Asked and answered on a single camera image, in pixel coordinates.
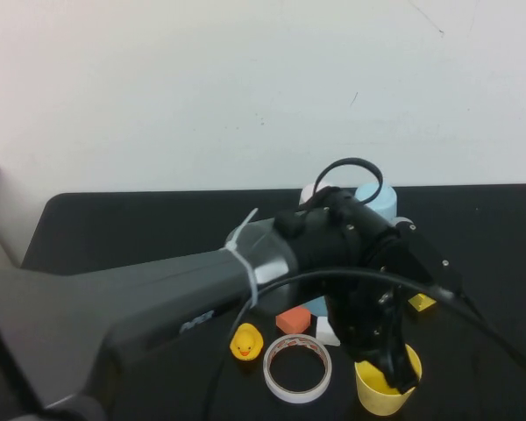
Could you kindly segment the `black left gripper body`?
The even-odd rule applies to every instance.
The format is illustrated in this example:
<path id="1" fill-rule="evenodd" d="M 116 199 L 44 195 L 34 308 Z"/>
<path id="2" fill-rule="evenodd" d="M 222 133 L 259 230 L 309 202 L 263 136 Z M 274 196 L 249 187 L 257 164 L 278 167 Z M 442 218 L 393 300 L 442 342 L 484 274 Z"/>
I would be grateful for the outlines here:
<path id="1" fill-rule="evenodd" d="M 407 279 L 379 269 L 330 268 L 329 319 L 353 358 L 403 358 L 402 295 Z"/>

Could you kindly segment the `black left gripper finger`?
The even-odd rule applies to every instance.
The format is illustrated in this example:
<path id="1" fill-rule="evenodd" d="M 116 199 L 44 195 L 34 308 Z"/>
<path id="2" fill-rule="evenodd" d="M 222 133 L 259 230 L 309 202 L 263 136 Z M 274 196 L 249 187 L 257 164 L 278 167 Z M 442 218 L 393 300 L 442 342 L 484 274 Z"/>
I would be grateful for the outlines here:
<path id="1" fill-rule="evenodd" d="M 409 357 L 406 344 L 397 344 L 392 351 L 392 387 L 408 392 L 416 386 L 416 370 Z"/>
<path id="2" fill-rule="evenodd" d="M 354 355 L 356 362 L 366 361 L 380 370 L 390 387 L 395 386 L 395 364 L 391 353 L 387 349 L 373 349 L 357 351 Z"/>

